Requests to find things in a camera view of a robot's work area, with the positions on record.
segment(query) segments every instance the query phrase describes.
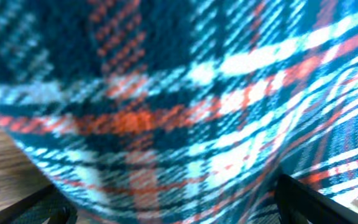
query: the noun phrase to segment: wooden floor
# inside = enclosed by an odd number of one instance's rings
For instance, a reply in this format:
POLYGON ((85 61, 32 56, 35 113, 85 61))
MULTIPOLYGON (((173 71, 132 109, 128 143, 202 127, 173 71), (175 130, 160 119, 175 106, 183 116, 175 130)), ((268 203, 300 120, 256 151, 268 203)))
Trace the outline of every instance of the wooden floor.
MULTIPOLYGON (((0 210, 42 189, 50 182, 0 129, 0 210)), ((78 223, 87 223, 82 218, 78 223)))

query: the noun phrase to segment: flannel cloth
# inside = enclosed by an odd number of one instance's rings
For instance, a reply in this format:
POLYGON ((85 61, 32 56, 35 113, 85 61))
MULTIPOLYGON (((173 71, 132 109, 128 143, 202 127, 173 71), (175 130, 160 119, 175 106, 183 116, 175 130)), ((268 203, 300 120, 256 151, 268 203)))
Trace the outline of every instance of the flannel cloth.
POLYGON ((0 125, 101 223, 358 196, 358 0, 0 0, 0 125))

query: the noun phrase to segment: plaid fabric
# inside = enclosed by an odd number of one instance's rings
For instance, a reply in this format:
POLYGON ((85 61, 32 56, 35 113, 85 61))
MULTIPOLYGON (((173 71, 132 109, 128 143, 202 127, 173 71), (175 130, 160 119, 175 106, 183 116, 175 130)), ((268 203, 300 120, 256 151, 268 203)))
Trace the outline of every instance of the plaid fabric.
POLYGON ((0 1, 0 125, 103 223, 358 196, 358 0, 0 1))

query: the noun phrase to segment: cloth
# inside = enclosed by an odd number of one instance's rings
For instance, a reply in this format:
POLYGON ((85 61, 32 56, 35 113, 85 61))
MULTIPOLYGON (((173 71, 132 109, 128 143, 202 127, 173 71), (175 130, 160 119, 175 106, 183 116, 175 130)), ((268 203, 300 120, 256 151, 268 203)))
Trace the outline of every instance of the cloth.
POLYGON ((0 125, 101 223, 358 195, 358 0, 0 1, 0 125))

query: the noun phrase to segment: fabric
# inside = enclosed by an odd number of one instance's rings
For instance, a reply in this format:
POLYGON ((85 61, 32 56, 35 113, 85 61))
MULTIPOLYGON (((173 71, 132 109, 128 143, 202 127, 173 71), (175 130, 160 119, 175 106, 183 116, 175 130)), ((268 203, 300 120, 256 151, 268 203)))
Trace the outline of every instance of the fabric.
POLYGON ((0 1, 0 125, 101 223, 358 196, 358 0, 0 1))

